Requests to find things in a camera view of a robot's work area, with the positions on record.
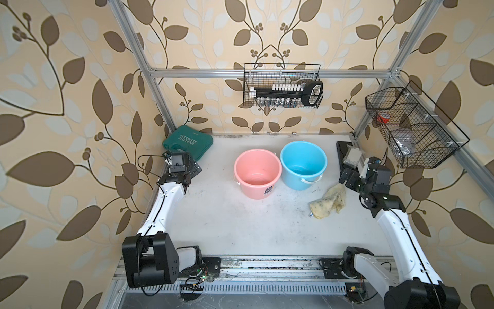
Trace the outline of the yellow cloth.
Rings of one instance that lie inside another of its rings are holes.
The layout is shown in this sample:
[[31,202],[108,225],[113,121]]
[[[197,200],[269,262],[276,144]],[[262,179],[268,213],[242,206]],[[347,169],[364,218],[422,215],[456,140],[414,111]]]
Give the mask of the yellow cloth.
[[325,195],[309,203],[311,216],[317,219],[328,217],[332,212],[337,214],[346,206],[346,187],[342,184],[329,188]]

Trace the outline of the blue plastic bucket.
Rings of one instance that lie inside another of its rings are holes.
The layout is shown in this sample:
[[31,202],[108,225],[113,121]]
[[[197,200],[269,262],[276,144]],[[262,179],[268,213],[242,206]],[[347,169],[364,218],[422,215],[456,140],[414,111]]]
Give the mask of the blue plastic bucket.
[[294,141],[280,153],[282,180],[290,189],[303,191],[322,179],[328,158],[322,148],[311,142]]

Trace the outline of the pink plastic bucket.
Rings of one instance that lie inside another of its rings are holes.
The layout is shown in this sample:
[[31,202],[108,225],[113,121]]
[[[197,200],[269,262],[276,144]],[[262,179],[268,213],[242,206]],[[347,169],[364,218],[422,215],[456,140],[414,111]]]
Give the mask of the pink plastic bucket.
[[245,196],[262,200],[272,193],[282,175],[278,156],[266,149],[250,149],[234,163],[234,179]]

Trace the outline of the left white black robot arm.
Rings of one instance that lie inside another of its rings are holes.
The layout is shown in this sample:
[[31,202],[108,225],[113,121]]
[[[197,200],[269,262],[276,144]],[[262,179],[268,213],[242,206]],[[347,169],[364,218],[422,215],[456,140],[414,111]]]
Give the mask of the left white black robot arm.
[[167,165],[158,179],[153,206],[136,236],[127,237],[122,244],[130,288],[173,284],[180,275],[200,278],[207,272],[197,245],[177,248],[169,235],[173,212],[201,168],[188,152],[166,151],[163,156]]

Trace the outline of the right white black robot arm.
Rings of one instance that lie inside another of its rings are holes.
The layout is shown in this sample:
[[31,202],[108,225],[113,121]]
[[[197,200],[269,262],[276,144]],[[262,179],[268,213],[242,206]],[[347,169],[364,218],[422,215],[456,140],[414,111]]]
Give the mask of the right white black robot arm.
[[398,276],[391,277],[371,251],[360,247],[347,247],[340,262],[341,273],[368,280],[386,308],[459,308],[459,294],[443,283],[429,263],[403,202],[389,193],[390,181],[391,170],[376,157],[368,158],[361,171],[340,165],[339,182],[359,194],[361,205],[384,232]]

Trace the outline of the green plastic tool case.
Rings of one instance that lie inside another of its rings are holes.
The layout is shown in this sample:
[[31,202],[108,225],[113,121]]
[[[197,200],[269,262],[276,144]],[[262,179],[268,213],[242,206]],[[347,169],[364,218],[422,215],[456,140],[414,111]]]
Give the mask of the green plastic tool case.
[[198,162],[213,145],[213,137],[199,132],[189,126],[180,126],[162,143],[163,148],[171,153],[188,152]]

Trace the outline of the black tray with plastic bag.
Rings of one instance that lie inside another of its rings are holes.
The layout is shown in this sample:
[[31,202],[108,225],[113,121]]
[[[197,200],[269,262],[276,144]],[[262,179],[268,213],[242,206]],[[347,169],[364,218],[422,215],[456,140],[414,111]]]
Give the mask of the black tray with plastic bag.
[[364,153],[360,148],[354,146],[352,142],[338,141],[337,155],[340,175],[346,171],[355,172],[357,175],[361,173],[364,166]]

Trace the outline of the silver foil bag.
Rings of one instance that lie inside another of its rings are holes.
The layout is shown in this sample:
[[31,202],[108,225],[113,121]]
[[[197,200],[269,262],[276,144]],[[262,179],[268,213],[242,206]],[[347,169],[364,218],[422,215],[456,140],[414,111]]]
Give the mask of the silver foil bag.
[[409,128],[399,128],[391,131],[391,135],[403,155],[411,155],[416,151],[414,134]]

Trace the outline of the black socket set holder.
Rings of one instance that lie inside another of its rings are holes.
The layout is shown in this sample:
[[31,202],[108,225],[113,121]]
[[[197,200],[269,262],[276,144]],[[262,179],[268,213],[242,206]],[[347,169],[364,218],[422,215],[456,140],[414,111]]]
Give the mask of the black socket set holder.
[[322,81],[302,81],[301,84],[273,84],[271,87],[251,87],[247,98],[259,106],[279,108],[318,108],[324,98]]

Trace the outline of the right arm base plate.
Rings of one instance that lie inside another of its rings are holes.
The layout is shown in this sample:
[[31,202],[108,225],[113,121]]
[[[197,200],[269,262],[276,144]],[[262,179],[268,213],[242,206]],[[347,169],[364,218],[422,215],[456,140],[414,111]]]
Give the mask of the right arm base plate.
[[325,279],[346,279],[342,270],[342,257],[323,257],[319,259]]

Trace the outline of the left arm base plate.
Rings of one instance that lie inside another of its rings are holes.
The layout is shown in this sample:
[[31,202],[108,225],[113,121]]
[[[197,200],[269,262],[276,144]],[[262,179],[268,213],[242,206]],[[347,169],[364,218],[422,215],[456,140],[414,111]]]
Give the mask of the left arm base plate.
[[195,264],[182,270],[179,278],[217,278],[221,271],[220,257],[198,257]]

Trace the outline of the aluminium front rail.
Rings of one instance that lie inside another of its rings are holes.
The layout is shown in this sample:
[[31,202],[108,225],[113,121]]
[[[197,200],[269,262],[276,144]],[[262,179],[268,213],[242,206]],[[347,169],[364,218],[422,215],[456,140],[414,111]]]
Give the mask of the aluminium front rail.
[[[334,281],[356,283],[364,277],[363,274],[349,275],[346,279],[325,279],[320,268],[320,258],[341,258],[341,256],[215,256],[221,258],[221,271],[217,278],[207,281]],[[197,282],[196,278],[179,278],[166,281],[167,285],[176,282]]]

